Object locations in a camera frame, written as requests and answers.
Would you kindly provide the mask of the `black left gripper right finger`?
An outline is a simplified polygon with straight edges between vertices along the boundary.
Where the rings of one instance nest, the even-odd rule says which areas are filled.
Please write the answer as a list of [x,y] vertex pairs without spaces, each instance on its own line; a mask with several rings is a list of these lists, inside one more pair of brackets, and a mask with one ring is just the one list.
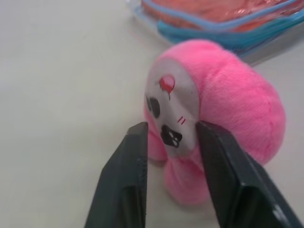
[[232,133],[205,121],[196,130],[220,228],[304,228],[265,169]]

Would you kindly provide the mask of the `clear plastic pouch blue trim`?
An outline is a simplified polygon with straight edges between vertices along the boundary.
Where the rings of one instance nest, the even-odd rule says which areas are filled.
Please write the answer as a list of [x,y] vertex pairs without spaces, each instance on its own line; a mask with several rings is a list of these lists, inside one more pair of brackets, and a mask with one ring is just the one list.
[[206,39],[255,64],[304,40],[304,0],[125,0],[171,44]]

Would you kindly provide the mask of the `pink plush toy white face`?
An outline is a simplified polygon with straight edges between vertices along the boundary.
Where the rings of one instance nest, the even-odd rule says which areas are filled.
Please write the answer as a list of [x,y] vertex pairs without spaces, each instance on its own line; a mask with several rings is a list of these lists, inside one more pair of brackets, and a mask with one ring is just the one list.
[[179,43],[151,67],[145,88],[148,157],[164,163],[164,185],[181,205],[209,197],[196,135],[206,121],[230,131],[258,163],[268,163],[285,134],[275,88],[249,65],[206,40]]

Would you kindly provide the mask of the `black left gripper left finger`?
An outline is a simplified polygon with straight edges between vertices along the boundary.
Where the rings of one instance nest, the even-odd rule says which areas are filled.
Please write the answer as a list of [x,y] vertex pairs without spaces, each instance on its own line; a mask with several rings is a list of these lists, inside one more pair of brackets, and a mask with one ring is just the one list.
[[130,127],[103,167],[85,228],[145,228],[148,124]]

